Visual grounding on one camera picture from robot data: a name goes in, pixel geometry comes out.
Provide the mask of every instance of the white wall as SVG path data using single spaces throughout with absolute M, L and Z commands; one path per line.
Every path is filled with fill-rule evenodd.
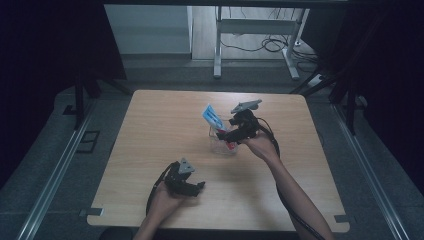
M 104 6 L 121 54 L 191 53 L 191 6 Z

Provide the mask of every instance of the metal bracket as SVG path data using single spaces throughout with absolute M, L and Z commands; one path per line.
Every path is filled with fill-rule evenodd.
M 86 217 L 88 215 L 91 216 L 101 216 L 103 214 L 103 208 L 89 208 L 89 209 L 81 209 L 79 216 Z
M 87 139 L 88 135 L 94 136 L 94 137 L 92 137 L 92 139 Z M 76 153 L 87 153 L 87 154 L 93 153 L 94 148 L 96 147 L 97 139 L 99 138 L 99 135 L 100 135 L 100 131 L 85 131 L 79 143 L 79 149 L 76 150 Z M 87 147 L 88 144 L 91 144 L 91 147 L 88 150 L 81 147 L 81 146 Z
M 354 216 L 334 215 L 334 219 L 336 220 L 336 223 L 345 223 L 345 222 L 349 224 L 357 223 L 356 218 Z
M 180 168 L 178 169 L 179 174 L 194 172 L 194 167 L 188 163 L 187 159 L 182 158 L 180 162 Z
M 233 110 L 231 110 L 231 113 L 238 113 L 238 112 L 244 111 L 246 109 L 256 110 L 259 107 L 258 104 L 261 103 L 261 102 L 262 102 L 262 100 L 258 99 L 256 101 L 239 103 L 237 105 L 237 107 L 235 107 Z

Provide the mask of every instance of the wire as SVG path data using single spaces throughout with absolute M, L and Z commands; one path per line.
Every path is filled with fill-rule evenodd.
M 290 18 L 290 20 L 293 20 L 294 11 L 296 11 L 296 8 L 293 8 L 292 17 Z
M 310 62 L 310 61 L 307 61 L 307 62 L 298 62 L 298 63 L 296 63 L 296 68 L 298 68 L 302 72 L 307 72 L 307 73 L 313 73 L 314 72 L 314 71 L 307 71 L 307 70 L 303 69 L 300 66 L 300 64 L 302 64 L 302 63 L 313 63 L 313 62 Z
M 246 51 L 246 52 L 256 52 L 259 51 L 261 49 L 265 49 L 268 52 L 280 52 L 283 47 L 278 45 L 278 43 L 282 43 L 283 45 L 286 45 L 282 40 L 280 39 L 276 39 L 276 38 L 271 38 L 271 35 L 268 35 L 267 38 L 265 38 L 264 40 L 262 40 L 261 42 L 261 47 L 257 48 L 257 49 L 246 49 L 246 48 L 241 48 L 241 47 L 237 47 L 237 46 L 233 46 L 233 45 L 227 45 L 225 43 L 222 42 L 221 40 L 221 44 L 224 45 L 225 47 L 228 48 L 235 48 L 235 49 L 239 49 L 242 51 Z M 277 47 L 277 49 L 271 49 L 268 45 L 269 44 L 273 44 L 274 46 Z
M 286 46 L 288 46 L 288 38 L 285 37 L 284 35 L 281 35 L 281 37 L 285 41 L 284 44 Z M 317 56 L 315 53 L 302 53 L 302 52 L 299 52 L 299 51 L 296 51 L 295 49 L 293 49 L 293 54 L 298 59 L 306 60 L 306 61 L 312 62 L 312 63 L 317 63 L 318 62 L 318 58 L 317 57 L 315 57 L 315 58 L 314 57 L 311 57 L 311 56 Z
M 268 127 L 268 129 L 271 132 L 271 134 L 274 135 L 274 132 L 272 132 L 271 127 L 269 126 L 268 122 L 265 121 L 265 119 L 263 119 L 263 118 L 256 118 L 256 119 L 259 119 L 259 120 L 263 121 L 266 124 L 266 126 Z
M 272 13 L 273 12 L 275 12 L 277 9 L 276 8 L 274 8 L 272 11 L 271 11 L 271 13 L 268 15 L 268 19 L 270 19 L 271 18 L 271 15 L 272 15 Z
M 287 8 L 284 8 L 283 20 L 284 20 L 284 18 L 286 17 L 286 11 L 287 11 Z
M 265 134 L 268 136 L 268 138 L 270 139 L 270 141 L 274 144 L 275 151 L 277 152 L 278 157 L 280 157 L 280 149 L 279 149 L 279 146 L 278 146 L 278 142 L 277 142 L 277 140 L 274 137 L 274 133 L 272 132 L 271 127 L 269 126 L 269 124 L 264 119 L 262 119 L 262 118 L 256 118 L 256 119 L 262 120 L 268 126 L 269 131 L 265 127 L 263 127 L 262 125 L 260 125 L 260 129 L 265 132 Z M 287 201 L 284 198 L 283 194 L 278 189 L 277 184 L 275 184 L 275 187 L 277 188 L 278 197 L 280 198 L 281 203 L 284 205 L 284 207 L 286 207 L 286 209 L 289 212 L 290 216 L 292 216 L 300 225 L 303 226 L 303 228 L 305 228 L 316 239 L 318 239 L 318 240 L 325 240 L 324 237 L 321 236 L 321 234 L 318 231 L 316 231 L 312 226 L 310 226 L 307 222 L 305 222 L 305 220 L 303 220 L 299 215 L 297 215 L 297 213 L 287 203 Z
M 243 7 L 240 7 L 240 11 L 241 11 L 241 13 L 243 14 L 244 18 L 247 18 L 247 17 L 246 17 L 246 14 L 244 14 L 244 12 L 243 12 Z
M 152 204 L 153 201 L 153 197 L 155 195 L 156 189 L 159 186 L 160 182 L 163 181 L 163 178 L 165 177 L 166 172 L 173 166 L 175 165 L 174 163 L 169 164 L 168 167 L 166 167 L 165 171 L 162 172 L 162 174 L 159 176 L 158 180 L 156 180 L 155 184 L 153 185 L 152 190 L 150 191 L 150 195 L 149 198 L 147 199 L 147 204 L 146 204 L 146 215 L 149 213 L 150 210 L 150 205 Z
M 281 12 L 281 8 L 278 9 L 278 13 L 277 13 L 277 16 L 275 17 L 275 19 L 278 19 L 278 17 L 280 16 L 280 12 Z

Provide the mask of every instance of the human arm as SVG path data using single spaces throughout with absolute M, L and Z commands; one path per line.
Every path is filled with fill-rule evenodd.
M 334 239 L 324 217 L 287 171 L 268 136 L 264 132 L 259 131 L 255 138 L 245 139 L 241 142 L 246 144 L 256 156 L 264 160 L 268 165 L 277 183 L 278 190 L 293 212 L 315 229 L 324 239 Z M 293 219 L 293 216 L 291 216 L 291 219 L 301 239 L 316 239 L 297 220 Z
M 186 196 L 173 194 L 164 182 L 161 182 L 150 205 L 149 213 L 141 223 L 134 240 L 153 239 L 160 224 L 183 203 Z

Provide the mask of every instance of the forearm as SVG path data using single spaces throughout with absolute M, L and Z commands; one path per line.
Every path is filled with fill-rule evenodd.
M 141 223 L 133 240 L 151 240 L 160 225 L 160 220 L 147 216 Z
M 334 239 L 333 234 L 322 214 L 303 191 L 299 184 L 290 175 L 277 156 L 265 159 L 277 183 L 277 187 L 287 203 L 287 207 L 314 228 L 326 240 Z M 296 220 L 293 224 L 302 239 L 316 239 Z

